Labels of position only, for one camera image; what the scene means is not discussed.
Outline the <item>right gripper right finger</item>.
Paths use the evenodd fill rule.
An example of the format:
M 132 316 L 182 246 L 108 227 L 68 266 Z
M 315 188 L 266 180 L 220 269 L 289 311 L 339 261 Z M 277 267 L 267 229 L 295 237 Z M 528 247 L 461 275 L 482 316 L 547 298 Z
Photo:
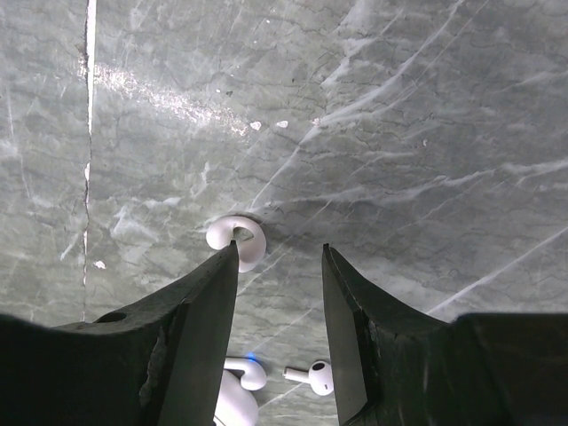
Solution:
M 473 313 L 446 323 L 322 252 L 342 425 L 564 425 L 567 317 Z

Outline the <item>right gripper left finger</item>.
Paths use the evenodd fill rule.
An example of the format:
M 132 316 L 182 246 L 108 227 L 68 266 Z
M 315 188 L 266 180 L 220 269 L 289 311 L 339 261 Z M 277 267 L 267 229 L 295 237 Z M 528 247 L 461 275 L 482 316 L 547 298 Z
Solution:
M 231 333 L 234 244 L 93 322 L 1 318 L 4 425 L 210 425 Z

